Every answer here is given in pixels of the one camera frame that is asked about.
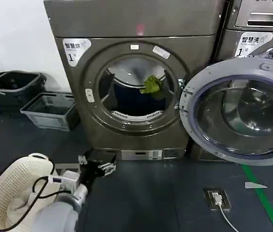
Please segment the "floor outlet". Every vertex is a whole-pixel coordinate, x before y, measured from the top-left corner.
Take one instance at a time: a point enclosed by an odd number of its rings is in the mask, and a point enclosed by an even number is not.
[[[217,192],[219,195],[222,196],[222,205],[221,205],[222,209],[230,209],[231,208],[228,197],[225,194],[225,191],[223,189],[221,189],[221,188],[204,188],[203,191],[204,191],[206,201],[207,201],[210,209],[212,209],[212,210],[219,209],[219,206],[215,205],[215,201],[212,196],[213,192]]]

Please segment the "washing machine door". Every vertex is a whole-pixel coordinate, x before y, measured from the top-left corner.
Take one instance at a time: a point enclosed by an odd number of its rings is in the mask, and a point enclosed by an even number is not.
[[[273,59],[234,58],[205,68],[186,85],[180,117],[208,152],[273,165]]]

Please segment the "door glass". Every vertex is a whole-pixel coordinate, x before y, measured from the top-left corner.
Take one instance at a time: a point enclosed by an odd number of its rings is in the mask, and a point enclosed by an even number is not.
[[[174,96],[167,70],[146,58],[128,58],[109,66],[99,82],[105,108],[127,121],[146,121],[160,116]]]
[[[273,152],[273,85],[255,80],[222,82],[201,95],[196,117],[205,139],[226,151]]]

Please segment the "front-loading washing machine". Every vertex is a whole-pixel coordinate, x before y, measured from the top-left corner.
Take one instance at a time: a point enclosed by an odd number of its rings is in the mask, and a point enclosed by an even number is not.
[[[122,160],[183,156],[179,98],[210,61],[223,2],[44,2],[95,150]]]
[[[233,58],[206,67],[186,85],[180,116],[210,154],[273,165],[273,59]]]
[[[216,60],[273,58],[273,0],[228,0]]]

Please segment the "green line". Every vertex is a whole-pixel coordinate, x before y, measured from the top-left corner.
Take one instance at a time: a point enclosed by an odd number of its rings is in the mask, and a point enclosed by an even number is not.
[[[254,182],[254,183],[257,183],[257,178],[254,176],[254,174],[252,173],[251,169],[249,168],[249,166],[247,165],[242,165],[242,168],[244,170],[244,172],[246,173],[246,176],[248,177],[248,179],[251,181],[251,182]],[[272,224],[273,224],[273,207],[272,205],[270,204],[270,202],[268,201],[263,189],[261,188],[256,188],[255,189],[256,191],[256,194],[260,200],[260,202],[262,203],[268,217],[270,218],[270,220],[272,221]]]

